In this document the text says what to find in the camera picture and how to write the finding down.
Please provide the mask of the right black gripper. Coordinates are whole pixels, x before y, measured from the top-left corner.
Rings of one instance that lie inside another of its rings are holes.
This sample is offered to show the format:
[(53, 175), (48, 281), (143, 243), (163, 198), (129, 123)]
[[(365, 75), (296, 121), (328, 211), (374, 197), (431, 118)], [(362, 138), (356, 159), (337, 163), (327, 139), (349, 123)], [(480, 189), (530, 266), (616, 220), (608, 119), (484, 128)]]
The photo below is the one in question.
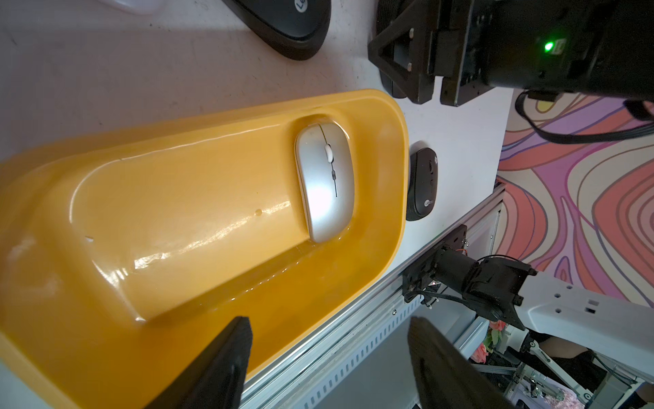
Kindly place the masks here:
[(460, 107), (494, 88), (573, 93), (572, 1), (380, 1), (368, 58), (384, 90)]

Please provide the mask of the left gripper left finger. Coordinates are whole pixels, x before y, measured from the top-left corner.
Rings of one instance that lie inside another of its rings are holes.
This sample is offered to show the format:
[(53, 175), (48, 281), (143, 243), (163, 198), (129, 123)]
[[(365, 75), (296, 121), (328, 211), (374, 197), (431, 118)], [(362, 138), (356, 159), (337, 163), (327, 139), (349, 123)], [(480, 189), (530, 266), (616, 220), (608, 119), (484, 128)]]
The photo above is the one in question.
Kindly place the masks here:
[(234, 318), (147, 406), (238, 408), (244, 391), (252, 344), (250, 320), (243, 316)]

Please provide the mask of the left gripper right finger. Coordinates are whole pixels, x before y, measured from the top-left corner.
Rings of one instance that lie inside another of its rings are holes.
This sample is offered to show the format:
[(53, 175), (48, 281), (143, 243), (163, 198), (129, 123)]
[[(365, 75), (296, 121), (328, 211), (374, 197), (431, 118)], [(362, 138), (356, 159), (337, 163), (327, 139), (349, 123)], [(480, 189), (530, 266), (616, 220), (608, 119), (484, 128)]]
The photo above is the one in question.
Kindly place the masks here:
[(407, 335), (421, 408), (512, 408), (426, 318), (413, 317)]

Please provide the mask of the silver mouse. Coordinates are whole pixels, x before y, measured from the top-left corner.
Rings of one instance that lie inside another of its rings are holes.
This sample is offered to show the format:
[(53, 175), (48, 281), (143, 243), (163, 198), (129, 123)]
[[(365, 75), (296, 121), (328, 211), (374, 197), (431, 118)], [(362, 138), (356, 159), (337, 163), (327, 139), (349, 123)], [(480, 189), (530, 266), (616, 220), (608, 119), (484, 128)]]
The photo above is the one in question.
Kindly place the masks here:
[(311, 241), (341, 233), (354, 214), (354, 162), (347, 133), (323, 122), (302, 130), (295, 141), (296, 169)]

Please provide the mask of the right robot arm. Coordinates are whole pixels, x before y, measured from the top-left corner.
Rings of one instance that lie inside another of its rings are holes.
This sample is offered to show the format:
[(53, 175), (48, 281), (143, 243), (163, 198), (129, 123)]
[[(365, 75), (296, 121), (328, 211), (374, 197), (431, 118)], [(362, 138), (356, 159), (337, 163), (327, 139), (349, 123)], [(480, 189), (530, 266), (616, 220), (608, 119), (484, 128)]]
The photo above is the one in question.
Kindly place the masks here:
[[(388, 93), (458, 107), (494, 88), (519, 90), (514, 108), (565, 93), (617, 97), (639, 125), (572, 135), (534, 132), (556, 145), (651, 136), (653, 4), (650, 1), (381, 1), (369, 60)], [(653, 369), (653, 314), (569, 285), (502, 255), (473, 259), (440, 242), (402, 274), (406, 301), (436, 298), (439, 281), (489, 320), (563, 338), (644, 373)]]

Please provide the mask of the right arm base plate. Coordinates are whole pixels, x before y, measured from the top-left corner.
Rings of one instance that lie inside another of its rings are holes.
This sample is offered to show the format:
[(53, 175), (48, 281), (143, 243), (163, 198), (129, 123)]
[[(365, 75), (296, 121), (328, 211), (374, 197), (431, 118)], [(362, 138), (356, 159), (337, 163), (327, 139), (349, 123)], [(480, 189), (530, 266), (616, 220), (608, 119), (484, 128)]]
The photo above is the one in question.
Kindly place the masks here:
[(403, 268), (400, 275), (402, 278), (402, 297), (406, 303), (422, 296), (422, 305), (431, 306), (437, 298), (440, 281), (437, 279), (437, 269), (440, 259), (449, 251), (459, 251), (465, 247), (468, 227), (459, 224), (444, 238), (438, 240), (423, 252), (416, 260)]

